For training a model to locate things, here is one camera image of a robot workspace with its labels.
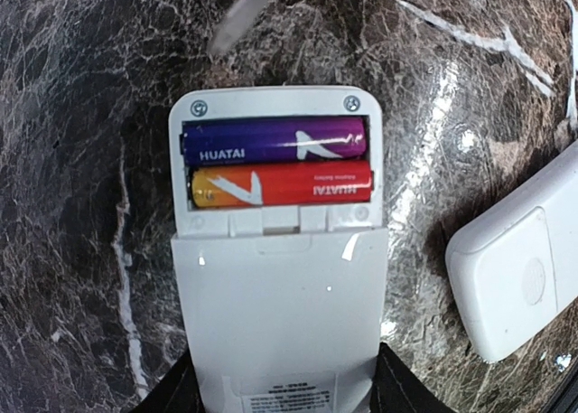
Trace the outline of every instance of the red battery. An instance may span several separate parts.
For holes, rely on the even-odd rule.
[[[201,168],[191,178],[199,208],[368,202],[365,160]]]

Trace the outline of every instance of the screw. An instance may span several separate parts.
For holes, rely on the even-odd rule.
[[[361,107],[361,101],[354,95],[349,95],[345,98],[345,101],[343,101],[343,106],[345,106],[349,112],[357,112]]]
[[[191,104],[191,113],[195,117],[204,117],[209,110],[209,106],[202,99],[198,99]]]

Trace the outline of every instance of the white marble vein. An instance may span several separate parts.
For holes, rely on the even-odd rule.
[[[125,146],[121,148],[120,166],[119,166],[119,182],[122,192],[122,200],[117,205],[118,226],[115,238],[112,242],[112,247],[117,256],[118,272],[120,275],[120,291],[118,291],[118,312],[120,313],[120,322],[126,330],[126,339],[128,340],[128,356],[130,359],[130,367],[135,379],[136,393],[140,399],[145,399],[148,395],[149,389],[143,371],[142,364],[142,348],[140,334],[136,329],[136,324],[133,321],[133,310],[130,305],[130,278],[128,276],[127,268],[129,268],[133,261],[129,253],[125,252],[124,248],[124,233],[126,226],[126,216],[130,213],[130,200],[128,199],[128,190],[126,188],[125,177]]]
[[[570,90],[568,92],[568,106],[566,116],[570,120],[572,129],[578,128],[578,110],[576,109],[576,72],[578,71],[578,13],[573,0],[565,0],[572,16],[572,28],[570,30],[570,47],[572,50],[572,77],[570,78]]]
[[[488,52],[504,52],[509,54],[512,59],[517,61],[524,68],[535,73],[537,77],[528,78],[530,83],[536,86],[538,90],[545,95],[551,96],[553,94],[552,89],[550,88],[554,83],[552,77],[542,70],[534,60],[524,52],[524,49],[522,49],[522,47],[517,43],[516,38],[514,38],[509,27],[504,26],[503,38],[485,38],[475,33],[466,32],[463,27],[449,23],[442,17],[432,14],[430,11],[424,11],[405,0],[396,0],[396,2],[420,19],[433,24],[441,31],[449,33],[458,41],[480,47]]]

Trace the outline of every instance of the white check mark logo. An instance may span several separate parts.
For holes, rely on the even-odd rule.
[[[214,186],[220,188],[223,192],[226,192],[232,196],[235,196],[242,202],[249,203],[251,205],[263,205],[263,191],[261,187],[261,181],[256,172],[251,173],[251,190],[247,191],[235,183],[232,183],[227,178],[222,176],[217,176],[217,178],[209,179],[209,182]]]
[[[319,142],[314,141],[304,131],[296,131],[295,137],[297,139],[297,160],[305,160],[307,153],[323,158],[341,158],[341,155],[333,153]]]

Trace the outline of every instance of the plastic casing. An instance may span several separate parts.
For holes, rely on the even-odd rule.
[[[359,100],[354,112],[345,107],[349,96]],[[195,117],[191,105],[200,100],[207,113]],[[180,151],[183,121],[347,115],[368,122],[370,202],[231,210],[191,205]],[[267,411],[263,406],[276,390],[295,387],[329,399],[303,411],[368,411],[387,277],[382,132],[378,102],[351,87],[205,90],[172,108],[172,255],[209,413]]]
[[[459,230],[446,251],[474,350],[500,361],[578,296],[578,143]]]

